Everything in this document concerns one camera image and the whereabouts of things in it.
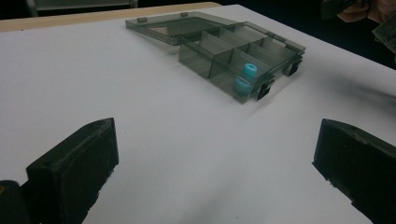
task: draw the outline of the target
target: wooden table edge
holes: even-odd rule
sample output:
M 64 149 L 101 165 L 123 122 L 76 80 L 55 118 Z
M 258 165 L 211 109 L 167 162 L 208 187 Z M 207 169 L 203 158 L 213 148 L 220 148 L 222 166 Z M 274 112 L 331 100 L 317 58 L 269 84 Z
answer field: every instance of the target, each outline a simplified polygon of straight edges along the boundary
M 221 6 L 220 4 L 214 2 L 203 2 L 203 3 L 191 3 L 191 4 L 181 4 L 181 5 L 172 5 L 172 6 L 162 6 L 162 7 L 141 7 L 141 8 L 130 8 L 123 10 L 102 11 L 102 12 L 92 12 L 92 13 L 80 13 L 80 14 L 62 15 L 62 16 L 4 20 L 4 21 L 0 21 L 0 32 L 27 30 L 27 29 L 35 29 L 35 28 L 59 26 L 59 25 L 69 25 L 69 24 L 77 24 L 77 23 L 91 22 L 91 21 L 108 21 L 108 20 L 116 20 L 122 18 L 134 18 L 134 17 L 142 17 L 142 16 L 168 13 L 168 12 L 194 10 L 194 9 L 207 8 L 207 7 L 220 7 L 220 6 Z

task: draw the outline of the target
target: gray plastic case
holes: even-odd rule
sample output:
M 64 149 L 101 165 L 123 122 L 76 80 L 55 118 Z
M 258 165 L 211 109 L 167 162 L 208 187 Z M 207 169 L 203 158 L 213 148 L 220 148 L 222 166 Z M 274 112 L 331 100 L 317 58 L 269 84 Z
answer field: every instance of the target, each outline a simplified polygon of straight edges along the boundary
M 279 76 L 291 76 L 303 59 L 305 47 L 251 22 L 230 21 L 200 12 L 137 18 L 127 28 L 180 45 L 178 60 L 245 103 L 265 96 Z M 254 64 L 257 73 L 244 72 Z

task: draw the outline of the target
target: transparent plastic box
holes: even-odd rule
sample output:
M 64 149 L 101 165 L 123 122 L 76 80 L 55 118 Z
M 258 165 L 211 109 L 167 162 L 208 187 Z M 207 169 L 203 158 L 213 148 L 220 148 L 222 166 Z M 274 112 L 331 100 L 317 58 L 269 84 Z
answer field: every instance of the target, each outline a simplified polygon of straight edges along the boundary
M 294 74 L 305 47 L 249 21 L 237 22 L 200 12 L 126 21 L 129 29 L 170 45 L 178 60 L 245 103 L 265 96 L 282 72 Z

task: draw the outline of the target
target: blue cylindrical object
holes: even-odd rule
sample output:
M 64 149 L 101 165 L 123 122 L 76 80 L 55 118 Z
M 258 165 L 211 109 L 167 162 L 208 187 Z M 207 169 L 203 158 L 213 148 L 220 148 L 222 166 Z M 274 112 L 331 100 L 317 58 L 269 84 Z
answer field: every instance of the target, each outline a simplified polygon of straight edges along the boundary
M 251 80 L 256 76 L 257 66 L 253 63 L 245 63 L 241 76 L 233 84 L 233 89 L 241 95 L 249 95 L 253 90 Z

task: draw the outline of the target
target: white tabletop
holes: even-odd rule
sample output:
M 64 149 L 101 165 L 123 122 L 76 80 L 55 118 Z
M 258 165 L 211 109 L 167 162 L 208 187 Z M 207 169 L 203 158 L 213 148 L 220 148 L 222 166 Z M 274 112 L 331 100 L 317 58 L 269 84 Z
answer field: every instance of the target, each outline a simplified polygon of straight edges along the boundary
M 371 223 L 311 162 L 325 118 L 396 145 L 395 71 L 240 6 L 200 11 L 305 46 L 302 65 L 240 105 L 124 20 L 0 33 L 0 179 L 113 117 L 120 165 L 85 224 Z

